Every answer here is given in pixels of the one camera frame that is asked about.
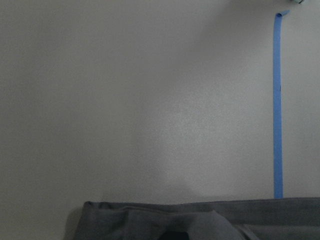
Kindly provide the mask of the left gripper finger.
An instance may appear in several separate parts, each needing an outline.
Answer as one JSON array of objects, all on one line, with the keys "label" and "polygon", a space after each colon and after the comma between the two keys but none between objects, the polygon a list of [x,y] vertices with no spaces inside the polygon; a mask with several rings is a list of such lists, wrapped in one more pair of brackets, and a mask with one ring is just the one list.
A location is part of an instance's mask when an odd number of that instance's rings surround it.
[{"label": "left gripper finger", "polygon": [[189,240],[189,234],[187,232],[167,231],[159,237],[159,240]]}]

